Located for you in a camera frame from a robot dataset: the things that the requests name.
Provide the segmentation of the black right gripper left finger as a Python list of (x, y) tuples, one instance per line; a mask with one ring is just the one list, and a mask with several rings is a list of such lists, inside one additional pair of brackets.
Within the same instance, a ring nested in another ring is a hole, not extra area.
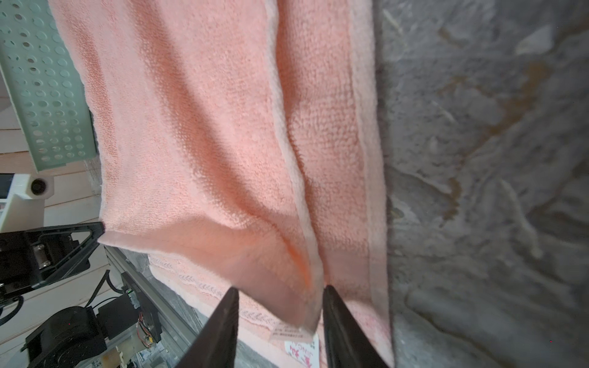
[(230, 288), (176, 367), (234, 367), (238, 332), (239, 290)]

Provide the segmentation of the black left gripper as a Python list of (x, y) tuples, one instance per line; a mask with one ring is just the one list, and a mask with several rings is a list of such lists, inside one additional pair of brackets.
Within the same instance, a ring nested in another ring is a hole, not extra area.
[(1, 234), (1, 299), (14, 299), (87, 271), (102, 222)]

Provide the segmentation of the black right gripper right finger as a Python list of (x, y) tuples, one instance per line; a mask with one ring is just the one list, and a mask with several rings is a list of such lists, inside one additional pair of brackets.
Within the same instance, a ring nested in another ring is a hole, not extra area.
[(322, 307), (329, 368), (388, 367), (332, 285), (324, 289)]

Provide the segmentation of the plain pink towel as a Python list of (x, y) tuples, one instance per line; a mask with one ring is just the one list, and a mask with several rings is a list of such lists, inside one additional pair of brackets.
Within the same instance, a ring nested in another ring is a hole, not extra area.
[(293, 366), (332, 285), (394, 366), (370, 1), (53, 1), (102, 169), (104, 245)]

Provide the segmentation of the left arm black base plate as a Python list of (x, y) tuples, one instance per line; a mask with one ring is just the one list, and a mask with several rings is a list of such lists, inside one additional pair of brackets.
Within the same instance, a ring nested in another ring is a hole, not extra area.
[(145, 347), (161, 342), (159, 310), (127, 272), (121, 275), (122, 291), (118, 297), (98, 307), (98, 323), (109, 340), (135, 326)]

